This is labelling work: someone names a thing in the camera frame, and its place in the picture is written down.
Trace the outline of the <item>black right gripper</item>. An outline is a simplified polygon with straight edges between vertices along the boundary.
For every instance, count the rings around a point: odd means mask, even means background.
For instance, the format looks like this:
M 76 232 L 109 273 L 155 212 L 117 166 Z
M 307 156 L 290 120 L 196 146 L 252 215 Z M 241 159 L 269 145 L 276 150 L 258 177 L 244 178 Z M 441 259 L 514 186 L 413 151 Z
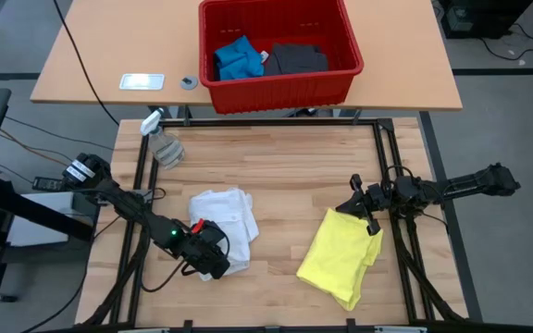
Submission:
M 388 208 L 377 208 L 371 202 L 371 199 L 367 193 L 367 188 L 363 190 L 363 181 L 358 174 L 353 174 L 350 178 L 350 186 L 353 190 L 352 197 L 338 205 L 335 210 L 339 213 L 343 213 L 350 216 L 355 216 L 359 219 L 365 219 L 367 221 L 366 230 L 370 236 L 377 235 L 381 231 L 381 227 L 378 221 L 373 217 L 374 212 L 381 212 L 388 210 Z

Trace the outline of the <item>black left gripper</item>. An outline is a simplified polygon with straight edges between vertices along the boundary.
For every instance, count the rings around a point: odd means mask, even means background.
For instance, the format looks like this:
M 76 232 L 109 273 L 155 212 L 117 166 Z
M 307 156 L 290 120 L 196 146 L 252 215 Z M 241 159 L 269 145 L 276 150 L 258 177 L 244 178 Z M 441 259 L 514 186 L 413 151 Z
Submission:
M 180 252 L 185 263 L 182 271 L 209 271 L 218 261 L 228 259 L 229 238 L 214 221 L 205 220 L 199 233 L 192 233 L 192 228 L 182 231 L 185 236 Z

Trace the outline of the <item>white garment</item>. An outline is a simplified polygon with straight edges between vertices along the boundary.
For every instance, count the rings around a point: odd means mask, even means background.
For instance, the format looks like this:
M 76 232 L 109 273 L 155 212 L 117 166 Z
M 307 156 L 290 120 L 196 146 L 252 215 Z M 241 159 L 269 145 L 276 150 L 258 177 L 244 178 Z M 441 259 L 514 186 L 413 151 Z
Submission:
M 229 268 L 224 276 L 235 274 L 250 266 L 250 244 L 259 235 L 252 208 L 252 195 L 238 188 L 204 191 L 189 201 L 191 226 L 200 219 L 210 220 L 228 236 L 226 240 L 217 243 L 223 253 L 229 253 Z

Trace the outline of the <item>yellow t-shirt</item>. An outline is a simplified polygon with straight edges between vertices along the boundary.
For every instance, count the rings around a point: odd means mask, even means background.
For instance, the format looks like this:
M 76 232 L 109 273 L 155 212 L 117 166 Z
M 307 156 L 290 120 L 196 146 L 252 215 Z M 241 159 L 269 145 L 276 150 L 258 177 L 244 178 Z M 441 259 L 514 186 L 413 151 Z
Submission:
M 346 311 L 361 299 L 366 270 L 381 252 L 384 232 L 368 233 L 369 221 L 329 208 L 296 277 L 331 295 Z

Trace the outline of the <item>red plastic laundry bin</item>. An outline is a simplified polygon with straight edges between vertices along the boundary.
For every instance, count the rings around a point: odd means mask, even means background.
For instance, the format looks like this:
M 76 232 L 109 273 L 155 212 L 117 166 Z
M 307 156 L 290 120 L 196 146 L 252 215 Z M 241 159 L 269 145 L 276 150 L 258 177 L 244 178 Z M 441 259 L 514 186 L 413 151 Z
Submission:
M 219 114 L 338 105 L 364 68 L 344 0 L 203 0 L 198 15 L 198 78 Z M 216 50 L 242 36 L 268 53 L 277 43 L 315 45 L 328 70 L 224 80 Z

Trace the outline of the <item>clear spray bottle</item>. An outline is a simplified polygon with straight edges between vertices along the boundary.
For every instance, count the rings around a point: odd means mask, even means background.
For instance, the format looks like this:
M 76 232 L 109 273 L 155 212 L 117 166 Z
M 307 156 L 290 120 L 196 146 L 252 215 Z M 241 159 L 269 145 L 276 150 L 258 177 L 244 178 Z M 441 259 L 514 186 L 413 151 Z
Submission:
M 141 124 L 140 133 L 148 139 L 148 149 L 155 160 L 165 169 L 177 166 L 185 156 L 180 139 L 174 134 L 166 133 L 160 125 L 164 109 L 155 109 Z

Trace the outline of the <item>dark grey garment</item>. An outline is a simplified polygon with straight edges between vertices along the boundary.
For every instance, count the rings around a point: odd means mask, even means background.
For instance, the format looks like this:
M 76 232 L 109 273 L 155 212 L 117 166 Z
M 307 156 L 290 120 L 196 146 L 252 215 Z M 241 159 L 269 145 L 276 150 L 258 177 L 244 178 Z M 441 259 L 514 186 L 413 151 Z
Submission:
M 275 43 L 265 64 L 265 76 L 328 71 L 328 58 L 312 44 Z

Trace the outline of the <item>black power adapter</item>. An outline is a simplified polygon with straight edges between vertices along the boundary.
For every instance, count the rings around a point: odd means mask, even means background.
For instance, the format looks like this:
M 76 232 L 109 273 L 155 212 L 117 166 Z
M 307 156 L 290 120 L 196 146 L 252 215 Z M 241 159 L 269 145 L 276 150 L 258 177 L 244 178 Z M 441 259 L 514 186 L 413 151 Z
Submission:
M 61 179 L 36 177 L 31 188 L 35 191 L 59 192 L 64 190 L 64 185 Z

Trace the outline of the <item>white box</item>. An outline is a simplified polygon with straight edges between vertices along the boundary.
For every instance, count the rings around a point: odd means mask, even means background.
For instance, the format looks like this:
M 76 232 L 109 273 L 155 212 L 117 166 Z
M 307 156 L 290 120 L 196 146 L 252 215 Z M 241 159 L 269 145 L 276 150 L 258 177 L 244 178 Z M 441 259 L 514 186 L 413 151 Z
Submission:
M 72 213 L 73 195 L 69 192 L 23 194 L 23 197 L 59 213 Z M 28 247 L 68 241 L 68 235 L 37 225 L 23 217 L 15 217 L 7 242 L 13 247 Z

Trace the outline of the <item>blue garment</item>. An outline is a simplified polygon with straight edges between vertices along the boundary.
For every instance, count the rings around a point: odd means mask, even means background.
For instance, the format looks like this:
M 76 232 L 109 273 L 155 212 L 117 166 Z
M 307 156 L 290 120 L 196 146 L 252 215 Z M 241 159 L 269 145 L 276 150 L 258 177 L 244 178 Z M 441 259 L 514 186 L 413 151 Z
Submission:
M 265 73 L 262 55 L 253 48 L 245 35 L 217 49 L 214 59 L 220 80 L 258 78 Z

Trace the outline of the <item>light wooden desk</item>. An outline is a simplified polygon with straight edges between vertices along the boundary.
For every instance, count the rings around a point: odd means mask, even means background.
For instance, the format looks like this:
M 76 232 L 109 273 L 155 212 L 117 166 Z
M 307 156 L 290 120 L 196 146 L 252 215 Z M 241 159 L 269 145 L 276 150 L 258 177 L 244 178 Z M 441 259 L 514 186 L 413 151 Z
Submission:
M 34 103 L 210 105 L 180 80 L 199 72 L 200 0 L 73 0 L 31 93 Z M 345 0 L 365 68 L 345 108 L 459 111 L 430 0 Z M 160 91 L 120 90 L 124 74 L 164 74 Z

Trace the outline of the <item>black equipment cart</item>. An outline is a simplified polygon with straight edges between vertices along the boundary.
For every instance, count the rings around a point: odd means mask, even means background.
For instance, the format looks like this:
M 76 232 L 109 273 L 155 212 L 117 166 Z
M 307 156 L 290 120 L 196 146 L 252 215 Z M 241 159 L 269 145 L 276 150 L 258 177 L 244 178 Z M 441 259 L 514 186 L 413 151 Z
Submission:
M 448 39 L 500 39 L 532 5 L 533 0 L 437 0 L 441 27 Z

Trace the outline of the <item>black aluminium table frame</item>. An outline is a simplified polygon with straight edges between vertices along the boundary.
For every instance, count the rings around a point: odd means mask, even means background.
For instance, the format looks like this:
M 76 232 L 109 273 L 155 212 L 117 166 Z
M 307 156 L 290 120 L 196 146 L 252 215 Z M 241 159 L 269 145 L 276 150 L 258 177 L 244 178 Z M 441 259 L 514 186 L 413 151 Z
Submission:
M 122 187 L 164 189 L 166 195 L 154 202 L 154 211 L 180 220 L 187 219 L 194 195 L 241 188 L 253 196 L 259 235 L 251 245 L 249 268 L 217 281 L 184 277 L 175 272 L 174 259 L 151 248 L 143 266 L 148 291 L 127 285 L 111 323 L 191 331 L 359 330 L 438 318 L 399 261 L 396 239 L 424 265 L 452 309 L 468 316 L 451 236 L 437 206 L 415 221 L 413 235 L 406 222 L 378 214 L 384 231 L 381 253 L 367 270 L 361 300 L 351 312 L 295 275 L 327 209 L 350 197 L 353 174 L 364 183 L 376 183 L 395 165 L 432 178 L 416 118 L 170 120 L 167 130 L 186 149 L 184 162 L 171 170 L 155 164 L 138 128 L 136 120 L 120 124 L 110 158 L 113 177 Z

